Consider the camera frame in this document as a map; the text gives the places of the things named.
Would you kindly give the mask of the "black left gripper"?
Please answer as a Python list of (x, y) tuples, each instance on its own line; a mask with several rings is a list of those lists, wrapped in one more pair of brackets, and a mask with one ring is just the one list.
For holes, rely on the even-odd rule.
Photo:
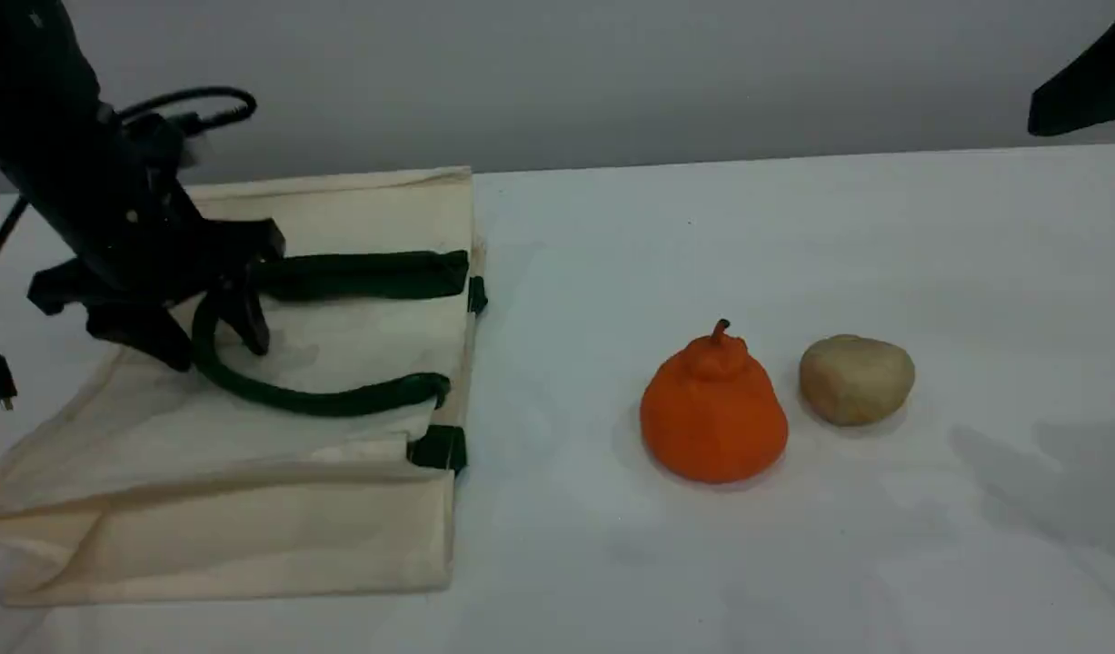
[(219, 319), (233, 328), (249, 352), (264, 357), (271, 334), (261, 297), (248, 279), (236, 276), (259, 261), (283, 255), (284, 236), (274, 219), (201, 219), (180, 228), (134, 228), (120, 240), (96, 241), (70, 261), (35, 273), (28, 299), (46, 315), (83, 303), (93, 338), (187, 372), (190, 338), (159, 306), (186, 301), (220, 282), (214, 290)]

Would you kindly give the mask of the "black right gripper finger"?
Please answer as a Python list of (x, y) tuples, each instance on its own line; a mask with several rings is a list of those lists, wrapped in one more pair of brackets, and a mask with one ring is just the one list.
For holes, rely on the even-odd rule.
[(1115, 21), (1063, 70), (1034, 90), (1027, 130), (1055, 137), (1115, 121)]

